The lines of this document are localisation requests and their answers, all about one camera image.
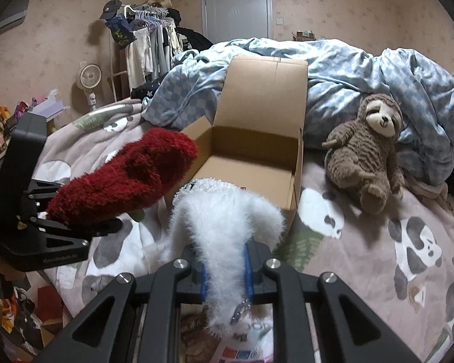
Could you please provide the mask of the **red fluffy sock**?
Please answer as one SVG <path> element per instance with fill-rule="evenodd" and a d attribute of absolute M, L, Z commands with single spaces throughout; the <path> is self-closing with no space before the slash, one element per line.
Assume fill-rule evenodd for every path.
<path fill-rule="evenodd" d="M 59 188 L 47 216 L 73 228 L 150 207 L 183 179 L 197 155 L 187 135 L 149 129 L 97 170 Z"/>

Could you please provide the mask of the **pink blue tissue pack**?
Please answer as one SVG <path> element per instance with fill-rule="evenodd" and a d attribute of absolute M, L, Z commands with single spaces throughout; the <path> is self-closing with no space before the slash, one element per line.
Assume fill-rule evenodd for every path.
<path fill-rule="evenodd" d="M 272 316 L 257 318 L 248 315 L 234 326 L 234 333 L 223 338 L 213 356 L 212 363 L 273 362 L 274 331 Z"/>

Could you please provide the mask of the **white fluffy sock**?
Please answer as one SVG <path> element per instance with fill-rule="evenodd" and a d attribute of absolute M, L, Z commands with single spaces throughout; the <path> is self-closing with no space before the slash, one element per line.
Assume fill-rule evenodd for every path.
<path fill-rule="evenodd" d="M 254 239 L 274 249 L 285 230 L 281 210 L 263 196 L 217 179 L 194 179 L 175 193 L 160 264 L 192 244 L 206 270 L 207 329 L 230 336 L 246 292 L 244 246 Z"/>

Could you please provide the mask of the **panda print pink blanket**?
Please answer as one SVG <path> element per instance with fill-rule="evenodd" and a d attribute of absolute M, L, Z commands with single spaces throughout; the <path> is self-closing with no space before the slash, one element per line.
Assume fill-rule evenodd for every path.
<path fill-rule="evenodd" d="M 72 314 L 112 278 L 149 274 L 192 242 L 168 230 L 166 204 L 123 214 L 123 229 L 95 238 L 86 260 L 47 271 Z M 305 274 L 332 270 L 424 362 L 440 362 L 454 344 L 454 213 L 406 192 L 367 215 L 325 178 L 306 151 L 297 213 L 275 253 Z"/>

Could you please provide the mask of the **white standing fan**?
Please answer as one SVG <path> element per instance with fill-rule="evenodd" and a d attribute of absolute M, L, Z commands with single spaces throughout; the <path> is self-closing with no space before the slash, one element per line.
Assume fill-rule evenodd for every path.
<path fill-rule="evenodd" d="M 102 71 L 98 64 L 87 63 L 82 61 L 76 77 L 76 85 L 82 89 L 87 103 L 92 111 L 97 108 L 97 95 L 95 88 L 100 85 L 102 80 Z"/>

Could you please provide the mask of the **brown sloth plush toy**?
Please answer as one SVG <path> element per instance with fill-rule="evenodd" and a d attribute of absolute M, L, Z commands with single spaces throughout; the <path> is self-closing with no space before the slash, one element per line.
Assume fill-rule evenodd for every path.
<path fill-rule="evenodd" d="M 389 95 L 371 94 L 360 102 L 357 117 L 332 129 L 322 144 L 328 179 L 354 196 L 366 213 L 377 215 L 390 195 L 403 196 L 395 151 L 402 125 L 399 104 Z"/>

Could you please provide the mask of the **open cardboard box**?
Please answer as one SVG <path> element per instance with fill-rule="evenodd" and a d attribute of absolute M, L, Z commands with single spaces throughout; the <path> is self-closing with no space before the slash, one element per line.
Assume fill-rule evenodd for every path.
<path fill-rule="evenodd" d="M 227 69 L 215 119 L 201 117 L 183 133 L 198 155 L 184 178 L 212 178 L 262 195 L 291 226 L 301 194 L 308 63 L 280 57 L 236 56 Z"/>

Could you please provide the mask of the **clothes rack with garments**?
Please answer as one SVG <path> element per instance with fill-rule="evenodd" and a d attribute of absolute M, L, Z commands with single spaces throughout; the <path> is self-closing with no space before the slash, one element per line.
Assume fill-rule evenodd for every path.
<path fill-rule="evenodd" d="M 108 82 L 116 101 L 151 97 L 174 66 L 175 56 L 212 46 L 203 34 L 181 25 L 181 14 L 170 0 L 122 2 L 115 17 L 101 21 L 110 32 Z"/>

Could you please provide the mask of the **black baseball cap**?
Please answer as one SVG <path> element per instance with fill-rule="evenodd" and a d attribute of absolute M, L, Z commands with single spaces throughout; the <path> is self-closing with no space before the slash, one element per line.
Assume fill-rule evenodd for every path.
<path fill-rule="evenodd" d="M 122 2 L 120 0 L 110 0 L 108 1 L 102 9 L 102 14 L 100 19 L 104 21 L 109 21 L 116 16 L 117 11 L 120 10 Z"/>

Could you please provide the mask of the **blue checkered duvet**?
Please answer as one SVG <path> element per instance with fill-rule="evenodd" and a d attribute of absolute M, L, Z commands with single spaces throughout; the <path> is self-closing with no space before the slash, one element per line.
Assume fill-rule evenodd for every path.
<path fill-rule="evenodd" d="M 238 38 L 174 58 L 142 117 L 154 126 L 184 129 L 213 120 L 228 66 L 236 56 L 304 60 L 308 95 L 303 128 L 306 148 L 319 149 L 331 130 L 357 115 L 369 94 L 394 98 L 403 113 L 396 144 L 400 167 L 429 185 L 454 169 L 454 77 L 414 49 L 385 49 L 373 56 L 338 39 L 311 42 Z"/>

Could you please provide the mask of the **white door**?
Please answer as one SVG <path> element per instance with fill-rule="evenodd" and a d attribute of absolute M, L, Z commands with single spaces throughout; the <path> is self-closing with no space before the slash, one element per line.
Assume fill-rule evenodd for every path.
<path fill-rule="evenodd" d="M 201 0 L 202 32 L 214 44 L 236 38 L 270 38 L 272 0 Z"/>

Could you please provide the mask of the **small cardboard box far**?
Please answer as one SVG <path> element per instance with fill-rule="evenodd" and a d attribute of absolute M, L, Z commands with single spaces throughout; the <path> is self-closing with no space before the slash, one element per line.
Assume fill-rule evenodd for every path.
<path fill-rule="evenodd" d="M 316 36 L 311 30 L 297 30 L 292 33 L 293 41 L 296 42 L 311 42 L 316 41 Z"/>

